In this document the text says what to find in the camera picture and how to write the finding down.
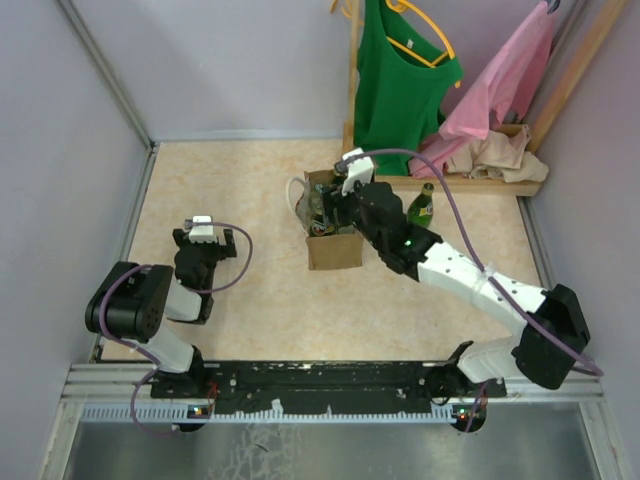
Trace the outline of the clear Chang soda bottle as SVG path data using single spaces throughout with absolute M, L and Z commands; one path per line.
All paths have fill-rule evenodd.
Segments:
M 336 227 L 337 235 L 352 235 L 356 233 L 357 229 L 353 224 L 339 225 Z
M 309 210 L 314 215 L 322 215 L 324 213 L 323 194 L 325 191 L 325 185 L 322 183 L 316 183 L 310 188 L 308 197 Z

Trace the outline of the green Perrier bottle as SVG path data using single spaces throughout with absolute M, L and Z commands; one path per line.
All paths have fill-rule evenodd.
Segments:
M 310 237 L 324 237 L 335 233 L 335 227 L 331 223 L 326 223 L 322 214 L 315 214 L 312 217 L 309 226 Z
M 422 228 L 428 229 L 431 225 L 434 213 L 433 193 L 435 186 L 425 183 L 420 194 L 411 202 L 407 210 L 407 219 Z
M 346 171 L 342 167 L 335 166 L 332 174 L 331 184 L 333 186 L 341 186 L 346 179 Z

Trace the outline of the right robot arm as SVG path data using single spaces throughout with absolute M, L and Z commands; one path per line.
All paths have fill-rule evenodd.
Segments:
M 392 271 L 435 286 L 498 320 L 509 336 L 465 346 L 446 372 L 448 387 L 470 395 L 481 383 L 522 375 L 547 390 L 559 389 L 590 341 L 576 293 L 520 283 L 480 267 L 438 234 L 408 221 L 401 199 L 386 182 L 326 187 L 328 218 L 354 227 Z

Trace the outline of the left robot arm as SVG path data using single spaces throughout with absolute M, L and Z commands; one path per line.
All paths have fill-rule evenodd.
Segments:
M 156 367 L 154 398 L 200 397 L 211 381 L 201 351 L 169 326 L 207 323 L 216 267 L 237 256 L 232 228 L 219 239 L 213 224 L 199 220 L 172 232 L 178 248 L 172 266 L 119 261 L 86 307 L 87 330 L 134 349 Z

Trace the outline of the burlap canvas tote bag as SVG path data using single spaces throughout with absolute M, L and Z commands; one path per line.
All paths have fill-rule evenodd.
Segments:
M 310 237 L 309 226 L 314 214 L 309 210 L 309 191 L 316 183 L 331 184 L 333 170 L 305 172 L 303 177 L 291 177 L 285 187 L 286 203 L 306 235 L 310 270 L 331 271 L 359 268 L 363 265 L 363 238 L 359 233 Z

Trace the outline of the wooden clothes rack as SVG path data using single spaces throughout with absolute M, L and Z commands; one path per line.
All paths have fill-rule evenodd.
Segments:
M 553 91 L 534 119 L 530 142 L 533 150 L 537 150 L 550 133 L 554 122 L 626 6 L 627 2 L 624 0 L 598 1 L 595 16 L 585 22 L 587 26 L 581 32 L 572 35 L 579 40 L 579 44 L 575 47 L 571 60 L 565 65 Z M 540 182 L 506 183 L 490 178 L 473 180 L 461 175 L 447 175 L 445 179 L 455 193 L 533 197 L 542 187 Z

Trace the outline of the green tank top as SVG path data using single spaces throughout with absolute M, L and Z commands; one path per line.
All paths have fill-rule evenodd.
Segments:
M 354 145 L 419 149 L 444 122 L 441 103 L 463 78 L 451 58 L 384 1 L 367 1 L 357 54 Z

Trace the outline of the beige crumpled cloth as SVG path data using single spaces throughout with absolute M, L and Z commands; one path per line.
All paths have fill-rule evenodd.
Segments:
M 474 180 L 544 182 L 549 168 L 528 150 L 530 140 L 528 125 L 504 125 L 486 139 L 474 139 L 458 149 L 446 161 L 446 171 Z

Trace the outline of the pink shirt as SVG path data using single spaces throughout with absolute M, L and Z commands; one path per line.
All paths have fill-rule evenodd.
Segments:
M 508 113 L 526 115 L 545 72 L 555 30 L 546 1 L 532 12 L 486 65 L 437 133 L 422 147 L 437 169 L 472 140 L 484 140 Z

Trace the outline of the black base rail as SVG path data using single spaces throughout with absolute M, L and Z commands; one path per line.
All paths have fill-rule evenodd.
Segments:
M 170 400 L 211 400 L 218 413 L 266 410 L 321 413 L 428 412 L 431 402 L 473 398 L 480 386 L 452 361 L 220 361 L 204 362 L 206 394 Z

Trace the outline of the aluminium frame post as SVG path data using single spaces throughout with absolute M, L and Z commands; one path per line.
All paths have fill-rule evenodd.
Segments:
M 55 0 L 54 3 L 68 22 L 71 31 L 78 37 L 91 63 L 97 69 L 101 81 L 123 115 L 123 118 L 145 148 L 152 150 L 154 141 L 147 130 L 141 114 L 135 107 L 127 89 L 116 74 L 107 56 L 102 51 L 81 12 L 75 5 L 75 2 L 71 0 Z

